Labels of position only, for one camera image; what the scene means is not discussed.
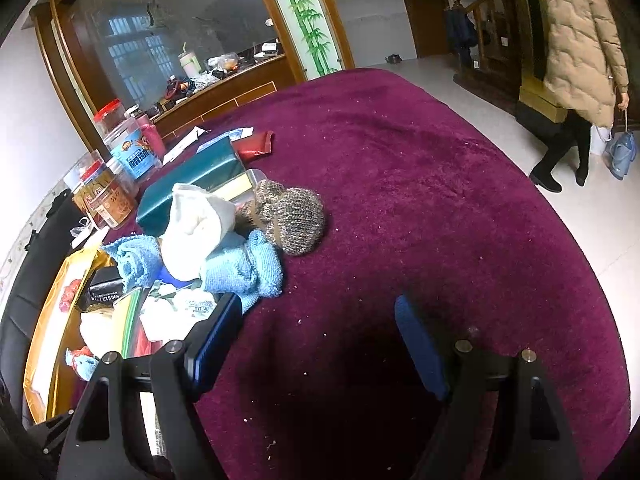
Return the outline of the multicolour cloth pack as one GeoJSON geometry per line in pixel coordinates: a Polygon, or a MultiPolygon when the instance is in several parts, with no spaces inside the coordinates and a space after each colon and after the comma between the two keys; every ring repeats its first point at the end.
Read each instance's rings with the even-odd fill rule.
{"type": "Polygon", "coordinates": [[[140,314],[146,291],[136,287],[117,301],[119,311],[124,315],[122,322],[122,356],[125,359],[146,356],[151,352],[151,343],[142,326],[140,314]]]}

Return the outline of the black sofa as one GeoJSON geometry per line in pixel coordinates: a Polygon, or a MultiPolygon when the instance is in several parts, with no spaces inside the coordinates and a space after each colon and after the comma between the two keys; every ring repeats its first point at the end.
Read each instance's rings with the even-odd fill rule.
{"type": "Polygon", "coordinates": [[[38,231],[32,231],[26,257],[18,269],[1,319],[1,378],[18,420],[29,428],[30,416],[23,391],[23,378],[32,336],[40,312],[64,259],[72,252],[70,230],[78,226],[82,213],[72,192],[55,197],[38,231]]]}

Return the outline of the yellow gift box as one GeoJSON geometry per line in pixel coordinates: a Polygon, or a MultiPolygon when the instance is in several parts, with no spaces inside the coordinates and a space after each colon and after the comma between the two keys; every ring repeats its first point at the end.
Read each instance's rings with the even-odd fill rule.
{"type": "Polygon", "coordinates": [[[84,346],[76,304],[93,272],[110,264],[111,258],[99,248],[85,248],[68,256],[56,274],[36,323],[24,371],[23,391],[35,424],[74,405],[79,379],[66,364],[65,351],[84,346]]]}

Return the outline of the light blue towel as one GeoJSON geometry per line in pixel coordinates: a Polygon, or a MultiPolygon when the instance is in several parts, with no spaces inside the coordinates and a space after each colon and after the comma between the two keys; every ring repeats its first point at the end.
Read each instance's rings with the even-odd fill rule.
{"type": "Polygon", "coordinates": [[[213,296],[238,296],[244,311],[259,299],[282,294],[284,273],[278,253],[258,230],[246,237],[228,233],[193,269],[180,263],[170,270],[160,254],[160,241],[149,235],[124,236],[103,245],[102,250],[115,261],[125,292],[151,288],[157,281],[194,285],[213,296]]]}

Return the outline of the blue label plastic jar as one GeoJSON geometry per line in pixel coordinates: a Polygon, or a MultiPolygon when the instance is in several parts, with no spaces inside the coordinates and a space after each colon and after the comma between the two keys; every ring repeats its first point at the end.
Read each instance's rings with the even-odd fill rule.
{"type": "Polygon", "coordinates": [[[142,179],[160,166],[140,125],[132,117],[125,118],[107,135],[105,145],[134,180],[142,179]]]}

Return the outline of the wooden sideboard cabinet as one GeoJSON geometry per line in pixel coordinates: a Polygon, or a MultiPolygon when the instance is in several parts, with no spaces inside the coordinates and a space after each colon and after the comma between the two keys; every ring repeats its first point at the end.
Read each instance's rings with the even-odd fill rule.
{"type": "MultiPolygon", "coordinates": [[[[344,70],[355,62],[335,0],[344,70]]],[[[175,142],[193,126],[308,81],[276,0],[41,0],[29,12],[54,91],[90,150],[93,115],[111,100],[148,113],[175,142]],[[189,78],[182,46],[202,71],[189,78]]]]}

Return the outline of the white cloth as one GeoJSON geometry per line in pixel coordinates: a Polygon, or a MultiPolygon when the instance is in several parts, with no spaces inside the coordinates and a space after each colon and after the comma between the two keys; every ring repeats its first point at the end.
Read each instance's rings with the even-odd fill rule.
{"type": "Polygon", "coordinates": [[[179,281],[198,278],[207,257],[234,229],[234,203],[196,185],[172,188],[168,226],[160,236],[160,255],[169,274],[179,281]]]}

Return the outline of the blue white packet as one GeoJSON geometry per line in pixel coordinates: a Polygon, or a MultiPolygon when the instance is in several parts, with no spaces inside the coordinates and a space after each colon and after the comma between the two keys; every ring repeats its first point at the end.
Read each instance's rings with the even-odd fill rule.
{"type": "Polygon", "coordinates": [[[216,138],[213,138],[212,140],[209,140],[201,144],[196,150],[196,152],[201,153],[201,151],[206,150],[206,148],[209,148],[210,146],[218,142],[221,142],[224,139],[227,139],[229,142],[234,142],[237,140],[245,139],[248,136],[252,136],[253,134],[254,134],[253,127],[235,128],[235,129],[226,131],[224,133],[221,133],[219,136],[216,136],[216,138]]]}

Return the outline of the black snack packet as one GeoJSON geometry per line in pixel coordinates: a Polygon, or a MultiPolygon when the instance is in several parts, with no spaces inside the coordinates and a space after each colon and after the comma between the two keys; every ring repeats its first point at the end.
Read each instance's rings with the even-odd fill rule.
{"type": "Polygon", "coordinates": [[[124,296],[124,280],[116,266],[104,266],[93,271],[76,304],[80,313],[110,308],[124,296]]]}

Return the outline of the bamboo painted glass panel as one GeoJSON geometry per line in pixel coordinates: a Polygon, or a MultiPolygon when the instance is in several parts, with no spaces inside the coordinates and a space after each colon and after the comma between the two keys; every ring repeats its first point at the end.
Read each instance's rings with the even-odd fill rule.
{"type": "Polygon", "coordinates": [[[306,80],[344,70],[323,0],[276,0],[306,80]]]}

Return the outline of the brown knitted hat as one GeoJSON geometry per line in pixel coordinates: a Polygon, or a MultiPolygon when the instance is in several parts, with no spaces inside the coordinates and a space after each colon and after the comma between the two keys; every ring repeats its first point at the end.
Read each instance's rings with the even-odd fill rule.
{"type": "Polygon", "coordinates": [[[289,256],[314,250],[326,230],[326,212],[317,193],[273,180],[256,184],[253,197],[236,211],[235,221],[239,231],[258,229],[289,256]]]}

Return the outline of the wooden stair railing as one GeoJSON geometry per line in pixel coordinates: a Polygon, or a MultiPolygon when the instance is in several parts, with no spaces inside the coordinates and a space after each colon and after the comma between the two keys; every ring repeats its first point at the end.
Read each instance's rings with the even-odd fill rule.
{"type": "Polygon", "coordinates": [[[459,68],[454,82],[514,116],[522,82],[515,0],[475,0],[462,11],[475,28],[477,52],[470,67],[459,68]]]}

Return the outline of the blue handbag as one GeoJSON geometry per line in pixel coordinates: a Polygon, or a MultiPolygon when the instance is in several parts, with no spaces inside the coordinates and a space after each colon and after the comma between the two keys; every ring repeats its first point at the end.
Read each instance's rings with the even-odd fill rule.
{"type": "Polygon", "coordinates": [[[606,144],[605,153],[608,155],[608,170],[615,179],[623,181],[638,155],[636,138],[628,126],[627,112],[624,112],[624,130],[612,136],[606,144]]]}

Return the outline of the red lid plastic jar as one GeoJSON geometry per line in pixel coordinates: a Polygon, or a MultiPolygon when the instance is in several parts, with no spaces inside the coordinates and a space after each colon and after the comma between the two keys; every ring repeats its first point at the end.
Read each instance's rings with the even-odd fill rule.
{"type": "Polygon", "coordinates": [[[126,108],[120,99],[111,100],[93,115],[96,131],[102,139],[106,138],[126,118],[126,108]]]}

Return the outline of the teal rectangular box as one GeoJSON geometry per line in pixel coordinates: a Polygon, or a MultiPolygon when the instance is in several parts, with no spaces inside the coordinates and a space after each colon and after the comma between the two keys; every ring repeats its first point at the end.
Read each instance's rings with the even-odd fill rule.
{"type": "Polygon", "coordinates": [[[142,194],[136,222],[144,234],[165,232],[175,184],[192,184],[213,191],[245,170],[227,139],[196,153],[154,181],[142,194]]]}

